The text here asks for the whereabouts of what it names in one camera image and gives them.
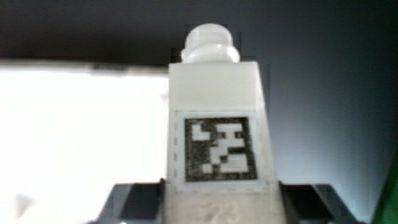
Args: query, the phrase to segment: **white rounded knob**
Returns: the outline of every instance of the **white rounded knob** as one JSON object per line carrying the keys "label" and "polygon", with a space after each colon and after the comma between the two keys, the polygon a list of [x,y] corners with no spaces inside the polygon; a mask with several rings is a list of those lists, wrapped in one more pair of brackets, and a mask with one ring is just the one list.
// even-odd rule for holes
{"label": "white rounded knob", "polygon": [[187,37],[182,58],[183,63],[240,62],[240,53],[224,26],[208,23],[196,27]]}

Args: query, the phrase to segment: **black square pattern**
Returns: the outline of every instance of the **black square pattern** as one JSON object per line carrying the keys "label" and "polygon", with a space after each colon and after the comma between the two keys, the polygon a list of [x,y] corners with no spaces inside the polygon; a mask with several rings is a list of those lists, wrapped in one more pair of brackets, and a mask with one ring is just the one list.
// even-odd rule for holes
{"label": "black square pattern", "polygon": [[185,180],[256,180],[249,117],[185,118]]}

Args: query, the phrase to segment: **dark background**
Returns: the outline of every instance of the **dark background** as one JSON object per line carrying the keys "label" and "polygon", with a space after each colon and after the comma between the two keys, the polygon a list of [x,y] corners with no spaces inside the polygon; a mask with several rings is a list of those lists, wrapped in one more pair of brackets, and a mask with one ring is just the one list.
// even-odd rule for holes
{"label": "dark background", "polygon": [[398,137],[398,1],[0,0],[0,57],[167,65],[224,24],[260,62],[279,179],[372,219]]}

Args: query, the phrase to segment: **white object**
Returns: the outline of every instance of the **white object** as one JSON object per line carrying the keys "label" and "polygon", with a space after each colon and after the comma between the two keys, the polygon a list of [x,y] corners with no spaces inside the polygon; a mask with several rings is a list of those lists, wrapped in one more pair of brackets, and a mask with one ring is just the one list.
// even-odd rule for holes
{"label": "white object", "polygon": [[88,223],[114,184],[166,176],[167,71],[91,68],[0,62],[2,224]]}
{"label": "white object", "polygon": [[231,33],[224,26],[219,24],[205,24],[196,27],[187,37],[182,58],[183,63],[240,61]]}
{"label": "white object", "polygon": [[226,28],[199,26],[169,66],[167,224],[287,224],[258,64],[237,53]]}

